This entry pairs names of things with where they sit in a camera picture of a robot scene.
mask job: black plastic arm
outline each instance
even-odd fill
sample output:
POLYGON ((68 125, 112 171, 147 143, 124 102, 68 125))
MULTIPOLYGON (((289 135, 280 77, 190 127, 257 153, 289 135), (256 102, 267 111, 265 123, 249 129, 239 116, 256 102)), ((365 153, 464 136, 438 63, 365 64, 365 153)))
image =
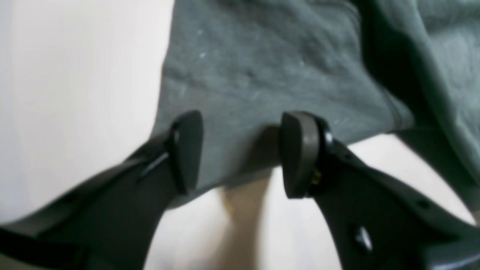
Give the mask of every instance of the black plastic arm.
POLYGON ((0 252, 50 269, 141 270, 167 206, 195 185, 202 126, 184 114, 122 164, 2 226, 0 252))
POLYGON ((401 181, 365 165, 332 139, 325 123, 306 113, 286 113, 281 149, 288 149, 285 144, 296 139, 294 145, 302 149, 313 145, 318 155, 312 158, 301 150, 282 151, 282 166, 287 195, 296 188, 295 194, 313 197, 318 204, 344 269, 480 269, 478 228, 401 181), (310 121, 297 117, 299 113, 310 121), (308 169, 301 165, 312 164, 312 159, 314 165, 308 169))

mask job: white surface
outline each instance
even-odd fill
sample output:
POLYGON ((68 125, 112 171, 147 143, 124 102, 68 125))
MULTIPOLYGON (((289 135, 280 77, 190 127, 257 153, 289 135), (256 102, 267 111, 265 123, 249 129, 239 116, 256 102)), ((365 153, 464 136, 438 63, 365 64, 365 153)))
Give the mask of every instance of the white surface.
MULTIPOLYGON (((0 1, 0 36, 6 37, 0 42, 0 221, 42 206, 147 139, 172 3, 0 1)), ((446 184, 393 136, 351 148, 473 221, 446 184)), ((315 203, 287 200, 279 169, 271 180, 258 177, 264 180, 212 190, 168 212, 145 269, 339 269, 315 203)), ((27 269, 6 259, 2 265, 27 269)))

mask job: hole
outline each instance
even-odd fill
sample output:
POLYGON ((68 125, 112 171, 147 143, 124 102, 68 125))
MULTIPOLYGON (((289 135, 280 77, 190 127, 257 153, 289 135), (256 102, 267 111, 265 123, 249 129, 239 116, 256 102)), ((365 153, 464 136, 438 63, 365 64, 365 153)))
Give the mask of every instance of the hole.
POLYGON ((429 209, 430 208, 430 204, 425 200, 418 201, 417 205, 420 206, 423 209, 429 209))

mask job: dark green cloth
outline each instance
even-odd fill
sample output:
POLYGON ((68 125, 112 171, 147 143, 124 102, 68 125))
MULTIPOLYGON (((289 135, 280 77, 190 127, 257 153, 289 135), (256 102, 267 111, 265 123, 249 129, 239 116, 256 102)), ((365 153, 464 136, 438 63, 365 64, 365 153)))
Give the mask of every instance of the dark green cloth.
POLYGON ((202 112, 200 193, 277 165, 284 111, 326 118, 344 143, 427 127, 447 138, 469 188, 478 189, 479 7, 177 0, 153 134, 185 111, 202 112))

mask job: wrinkled fabric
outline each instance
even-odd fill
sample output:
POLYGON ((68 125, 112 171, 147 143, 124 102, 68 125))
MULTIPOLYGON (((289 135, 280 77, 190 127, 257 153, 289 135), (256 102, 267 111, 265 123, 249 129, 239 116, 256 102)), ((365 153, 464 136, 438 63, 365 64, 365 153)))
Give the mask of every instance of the wrinkled fabric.
POLYGON ((344 143, 433 126, 478 179, 479 4, 177 0, 153 134, 202 112, 199 191, 277 165, 288 110, 344 143))

